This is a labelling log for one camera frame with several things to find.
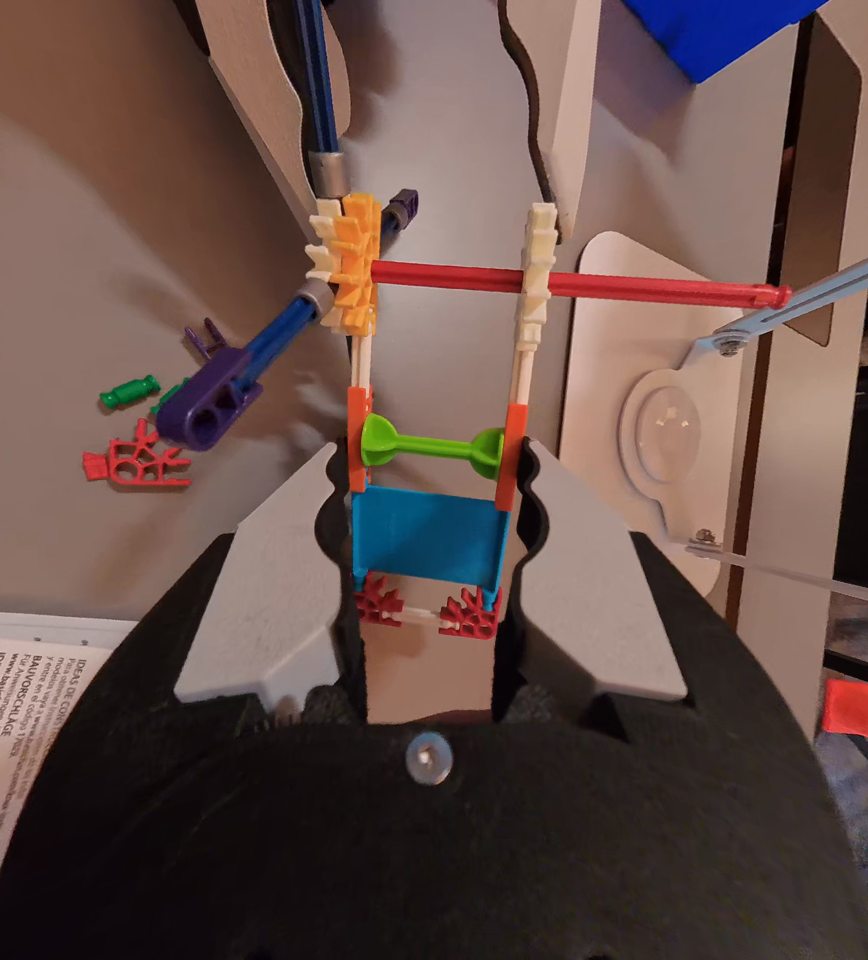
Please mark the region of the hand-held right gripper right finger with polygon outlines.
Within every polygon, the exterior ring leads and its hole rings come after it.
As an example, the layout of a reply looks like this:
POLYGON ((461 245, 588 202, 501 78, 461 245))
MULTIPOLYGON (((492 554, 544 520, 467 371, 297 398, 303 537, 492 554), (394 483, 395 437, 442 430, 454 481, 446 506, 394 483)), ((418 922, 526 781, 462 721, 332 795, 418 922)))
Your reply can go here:
POLYGON ((604 694, 683 702, 688 686, 622 517, 535 439, 522 441, 515 480, 526 553, 496 637, 492 719, 524 686, 568 719, 604 694))

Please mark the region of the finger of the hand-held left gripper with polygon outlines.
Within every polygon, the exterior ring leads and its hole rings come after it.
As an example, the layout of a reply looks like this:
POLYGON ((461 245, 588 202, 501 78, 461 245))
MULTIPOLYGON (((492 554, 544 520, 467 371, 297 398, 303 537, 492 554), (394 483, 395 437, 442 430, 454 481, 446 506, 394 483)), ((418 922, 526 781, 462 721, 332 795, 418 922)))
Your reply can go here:
POLYGON ((574 233, 588 157, 600 1, 499 1, 503 45, 528 98, 528 152, 541 198, 574 233))
POLYGON ((294 2, 195 3, 210 65, 297 220, 327 213, 316 197, 313 106, 294 2))

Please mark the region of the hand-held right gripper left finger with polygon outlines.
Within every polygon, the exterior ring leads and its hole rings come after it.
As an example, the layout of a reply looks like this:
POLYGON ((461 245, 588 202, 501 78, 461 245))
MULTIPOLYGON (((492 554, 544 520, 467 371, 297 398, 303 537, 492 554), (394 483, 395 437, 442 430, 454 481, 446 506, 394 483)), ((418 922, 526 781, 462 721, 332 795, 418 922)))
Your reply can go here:
POLYGON ((264 710, 305 706, 341 683, 367 714, 345 496, 346 445, 327 443, 238 525, 175 684, 185 703, 254 694, 264 710))

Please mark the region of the blue plastic rod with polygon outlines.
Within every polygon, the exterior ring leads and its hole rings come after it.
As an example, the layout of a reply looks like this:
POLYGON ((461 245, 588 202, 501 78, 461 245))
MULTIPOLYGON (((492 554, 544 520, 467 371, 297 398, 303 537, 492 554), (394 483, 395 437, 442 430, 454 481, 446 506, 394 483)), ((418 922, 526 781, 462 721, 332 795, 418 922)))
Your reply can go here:
POLYGON ((238 380, 241 393, 254 391, 260 377, 316 318, 314 302, 299 295, 254 336, 246 345, 248 364, 238 380))
POLYGON ((340 153, 332 98, 331 71, 320 1, 294 1, 297 33, 303 55, 314 150, 320 154, 340 153))

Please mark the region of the colourful toy car frame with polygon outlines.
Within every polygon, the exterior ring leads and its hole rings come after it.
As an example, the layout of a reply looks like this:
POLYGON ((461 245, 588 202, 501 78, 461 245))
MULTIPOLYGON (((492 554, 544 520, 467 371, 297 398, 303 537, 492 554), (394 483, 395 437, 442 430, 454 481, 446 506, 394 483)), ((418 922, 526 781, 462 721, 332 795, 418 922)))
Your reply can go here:
POLYGON ((449 599, 438 614, 440 632, 490 638, 497 632, 500 581, 514 507, 516 474, 526 435, 534 355, 540 346, 552 296, 676 306, 781 309, 788 286, 726 284, 553 272, 557 208, 534 203, 528 214, 519 270, 404 265, 379 260, 382 208, 370 194, 358 212, 364 235, 360 335, 351 337, 347 389, 347 470, 352 493, 353 579, 358 616, 400 625, 404 603, 383 594, 385 575, 457 583, 461 600, 449 599), (378 286, 391 283, 464 291, 513 292, 512 385, 503 427, 460 441, 400 434, 373 411, 371 346, 377 331, 378 286), (407 453, 463 461, 495 484, 492 500, 378 486, 370 469, 407 453))

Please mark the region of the small white snowflake connector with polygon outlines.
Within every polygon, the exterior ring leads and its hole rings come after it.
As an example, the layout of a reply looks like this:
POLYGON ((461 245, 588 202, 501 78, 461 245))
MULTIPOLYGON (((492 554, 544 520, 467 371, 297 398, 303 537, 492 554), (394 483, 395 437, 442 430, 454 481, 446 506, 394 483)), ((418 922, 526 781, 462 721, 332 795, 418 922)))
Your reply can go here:
POLYGON ((318 243, 305 247, 311 266, 300 289, 316 306, 316 320, 348 337, 360 335, 363 241, 370 239, 360 225, 361 200, 356 194, 317 200, 309 220, 318 243))

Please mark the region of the blue plastic bin with tag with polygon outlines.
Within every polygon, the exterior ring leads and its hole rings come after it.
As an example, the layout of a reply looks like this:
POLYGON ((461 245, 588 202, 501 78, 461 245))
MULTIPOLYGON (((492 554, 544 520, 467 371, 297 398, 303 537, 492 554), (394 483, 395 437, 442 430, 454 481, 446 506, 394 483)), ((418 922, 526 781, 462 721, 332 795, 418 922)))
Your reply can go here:
POLYGON ((626 1, 646 32, 701 84, 823 1, 626 1))

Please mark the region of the red fan connector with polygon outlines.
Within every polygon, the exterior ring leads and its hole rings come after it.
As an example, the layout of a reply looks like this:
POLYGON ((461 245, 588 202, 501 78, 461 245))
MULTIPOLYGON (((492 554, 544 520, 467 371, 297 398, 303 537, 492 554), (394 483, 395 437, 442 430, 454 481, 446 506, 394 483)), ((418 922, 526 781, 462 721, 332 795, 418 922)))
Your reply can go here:
POLYGON ((133 437, 112 439, 107 448, 107 478, 121 488, 181 490, 192 481, 186 474, 191 461, 178 446, 164 445, 157 429, 143 417, 133 437))

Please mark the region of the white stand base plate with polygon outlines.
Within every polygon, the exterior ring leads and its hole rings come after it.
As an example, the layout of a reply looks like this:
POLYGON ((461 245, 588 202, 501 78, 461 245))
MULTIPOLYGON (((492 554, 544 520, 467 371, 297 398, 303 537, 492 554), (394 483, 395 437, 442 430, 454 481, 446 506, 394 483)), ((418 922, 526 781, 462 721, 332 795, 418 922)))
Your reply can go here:
POLYGON ((770 572, 868 600, 868 589, 730 554, 728 521, 741 360, 749 343, 868 288, 868 258, 794 294, 787 306, 687 304, 726 284, 707 282, 623 234, 584 249, 572 282, 606 282, 610 298, 574 301, 560 460, 655 545, 701 593, 719 564, 770 572))

